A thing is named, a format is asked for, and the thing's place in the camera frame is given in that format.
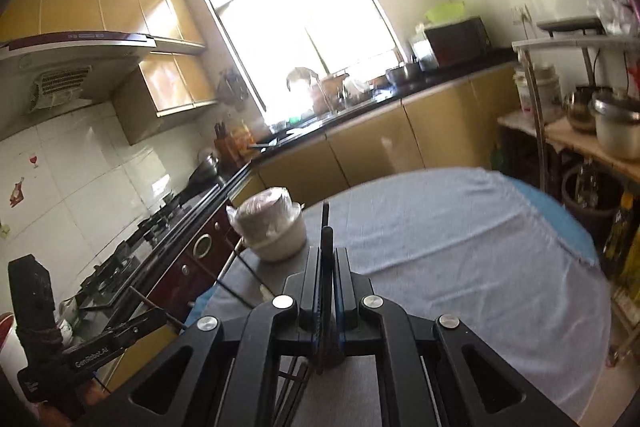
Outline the black chopstick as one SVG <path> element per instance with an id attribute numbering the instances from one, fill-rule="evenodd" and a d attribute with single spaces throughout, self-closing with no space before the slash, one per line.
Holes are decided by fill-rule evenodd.
<path id="1" fill-rule="evenodd" d="M 274 403 L 272 425 L 290 427 L 302 401 L 310 380 L 312 367 L 306 358 L 293 357 L 285 360 L 278 372 L 276 403 Z"/>
<path id="2" fill-rule="evenodd" d="M 340 361 L 338 335 L 334 325 L 333 307 L 333 229 L 329 226 L 330 204 L 322 204 L 317 296 L 317 360 L 316 371 L 322 375 L 326 369 Z"/>
<path id="3" fill-rule="evenodd" d="M 253 303 L 250 303 L 249 301 L 247 301 L 244 297 L 242 297 L 239 293 L 237 293 L 236 291 L 234 291 L 231 287 L 229 287 L 226 283 L 224 283 L 222 280 L 217 279 L 215 281 L 215 284 L 222 288 L 224 291 L 227 291 L 227 293 L 233 297 L 234 299 L 238 300 L 239 303 L 242 303 L 242 305 L 244 307 L 247 307 L 248 309 L 254 309 L 255 306 L 253 305 Z"/>
<path id="4" fill-rule="evenodd" d="M 239 260 L 239 262 L 242 263 L 242 265 L 244 265 L 245 269 L 247 269 L 248 272 L 250 272 L 250 275 L 252 277 L 254 277 L 254 279 L 259 283 L 260 287 L 265 288 L 265 290 L 267 291 L 267 296 L 268 298 L 274 298 L 276 297 L 276 294 L 271 290 L 271 288 L 267 285 L 267 283 L 257 274 L 257 272 L 247 263 L 247 261 L 245 261 L 242 256 L 241 253 L 239 253 L 239 251 L 232 251 L 232 256 L 235 257 L 236 260 Z"/>

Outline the white red appliance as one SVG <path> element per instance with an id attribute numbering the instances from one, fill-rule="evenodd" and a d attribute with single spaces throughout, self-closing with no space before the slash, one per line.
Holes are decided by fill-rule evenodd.
<path id="1" fill-rule="evenodd" d="M 18 383 L 17 373 L 27 366 L 27 359 L 21 341 L 17 337 L 14 315 L 10 312 L 1 314 L 1 369 L 17 398 L 28 403 Z"/>

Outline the gas stove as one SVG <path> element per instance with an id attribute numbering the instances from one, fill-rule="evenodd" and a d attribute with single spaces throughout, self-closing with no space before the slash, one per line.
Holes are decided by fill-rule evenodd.
<path id="1" fill-rule="evenodd" d="M 185 188 L 178 194 L 169 193 L 163 205 L 137 224 L 137 228 L 92 273 L 81 282 L 73 297 L 80 312 L 113 308 L 140 272 L 154 248 L 171 233 L 184 217 L 209 193 L 216 194 L 224 184 Z"/>

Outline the grey table cloth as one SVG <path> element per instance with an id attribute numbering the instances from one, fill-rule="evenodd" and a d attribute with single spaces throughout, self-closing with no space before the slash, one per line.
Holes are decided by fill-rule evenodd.
<path id="1" fill-rule="evenodd" d="M 565 414 L 579 419 L 610 338 L 610 286 L 589 234 L 553 198 L 480 168 L 419 170 L 303 211 L 352 271 L 409 314 L 450 313 Z"/>

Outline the white stacked bowls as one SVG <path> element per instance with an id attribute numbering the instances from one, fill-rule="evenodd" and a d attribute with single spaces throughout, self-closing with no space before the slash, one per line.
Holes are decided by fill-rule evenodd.
<path id="1" fill-rule="evenodd" d="M 262 261 L 291 259 L 307 243 L 303 206 L 285 187 L 270 187 L 250 196 L 238 208 L 228 206 L 227 217 L 243 244 Z"/>

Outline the knife block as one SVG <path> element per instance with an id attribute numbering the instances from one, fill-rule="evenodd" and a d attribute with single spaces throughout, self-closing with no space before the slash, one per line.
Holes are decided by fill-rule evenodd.
<path id="1" fill-rule="evenodd" d="M 241 164 L 241 158 L 223 121 L 216 122 L 215 134 L 214 143 L 222 163 L 228 168 L 238 167 Z"/>

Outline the range hood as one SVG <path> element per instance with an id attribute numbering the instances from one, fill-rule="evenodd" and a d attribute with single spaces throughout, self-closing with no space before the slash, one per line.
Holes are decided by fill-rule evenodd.
<path id="1" fill-rule="evenodd" d="M 156 49 L 137 32 L 50 32 L 1 45 L 1 136 L 107 101 Z"/>

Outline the white rice cooker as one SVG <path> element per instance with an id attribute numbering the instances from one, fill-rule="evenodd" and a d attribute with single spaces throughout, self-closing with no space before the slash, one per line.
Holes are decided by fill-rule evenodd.
<path id="1" fill-rule="evenodd" d="M 535 65 L 534 74 L 542 119 L 546 124 L 550 124 L 563 115 L 559 76 L 552 64 Z M 534 119 L 534 102 L 530 96 L 523 66 L 518 66 L 514 70 L 513 80 L 518 90 L 522 112 L 529 119 Z"/>

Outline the steel kettle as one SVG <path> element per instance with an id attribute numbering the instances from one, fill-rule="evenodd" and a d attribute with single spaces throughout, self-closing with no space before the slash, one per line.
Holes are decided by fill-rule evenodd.
<path id="1" fill-rule="evenodd" d="M 565 95 L 562 102 L 565 117 L 573 130 L 593 134 L 596 122 L 590 113 L 589 104 L 596 89 L 590 86 L 579 86 Z"/>

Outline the steel bowl on counter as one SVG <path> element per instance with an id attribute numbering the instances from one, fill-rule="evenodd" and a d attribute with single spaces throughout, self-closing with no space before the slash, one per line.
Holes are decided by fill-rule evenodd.
<path id="1" fill-rule="evenodd" d="M 422 69 L 418 63 L 404 63 L 395 68 L 387 69 L 385 77 L 392 86 L 399 88 L 417 82 L 421 78 L 421 74 Z"/>

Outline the sink faucet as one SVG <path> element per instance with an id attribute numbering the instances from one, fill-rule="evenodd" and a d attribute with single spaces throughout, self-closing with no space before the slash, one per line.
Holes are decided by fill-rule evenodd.
<path id="1" fill-rule="evenodd" d="M 285 86 L 294 100 L 302 103 L 306 109 L 317 115 L 329 112 L 326 96 L 320 88 L 319 76 L 313 70 L 303 66 L 295 67 L 286 75 Z"/>

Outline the steel cooking pot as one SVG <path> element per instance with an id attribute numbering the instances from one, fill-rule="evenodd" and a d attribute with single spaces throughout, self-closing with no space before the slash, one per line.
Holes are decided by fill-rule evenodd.
<path id="1" fill-rule="evenodd" d="M 589 103 L 600 147 L 626 161 L 639 159 L 639 101 L 629 96 L 598 91 Z"/>

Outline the metal storage rack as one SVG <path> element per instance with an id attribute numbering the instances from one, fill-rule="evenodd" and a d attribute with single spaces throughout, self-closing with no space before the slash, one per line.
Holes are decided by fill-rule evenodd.
<path id="1" fill-rule="evenodd" d="M 538 24 L 545 33 L 540 38 L 514 41 L 512 50 L 518 56 L 527 107 L 498 118 L 502 127 L 524 132 L 536 139 L 538 157 L 538 186 L 544 193 L 552 193 L 552 182 L 559 178 L 561 167 L 553 164 L 548 155 L 571 150 L 587 162 L 598 164 L 639 182 L 639 101 L 627 90 L 615 91 L 600 86 L 596 79 L 598 59 L 589 51 L 620 52 L 624 57 L 639 54 L 639 38 L 633 34 L 609 34 L 599 17 L 570 17 L 547 20 Z M 578 50 L 585 64 L 587 83 L 575 89 L 555 109 L 548 119 L 542 109 L 540 83 L 532 53 L 534 51 Z"/>

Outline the black microwave oven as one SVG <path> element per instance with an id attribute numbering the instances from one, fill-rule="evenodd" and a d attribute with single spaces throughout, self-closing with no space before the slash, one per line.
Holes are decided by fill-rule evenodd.
<path id="1" fill-rule="evenodd" d="M 427 50 L 421 61 L 431 68 L 466 63 L 492 50 L 487 30 L 479 16 L 427 27 L 425 39 Z"/>

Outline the yellow wall cabinet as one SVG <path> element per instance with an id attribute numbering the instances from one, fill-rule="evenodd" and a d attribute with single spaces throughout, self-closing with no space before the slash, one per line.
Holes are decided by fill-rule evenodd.
<path id="1" fill-rule="evenodd" d="M 217 101 L 186 0 L 10 0 L 1 13 L 1 135 L 113 102 L 130 143 Z"/>

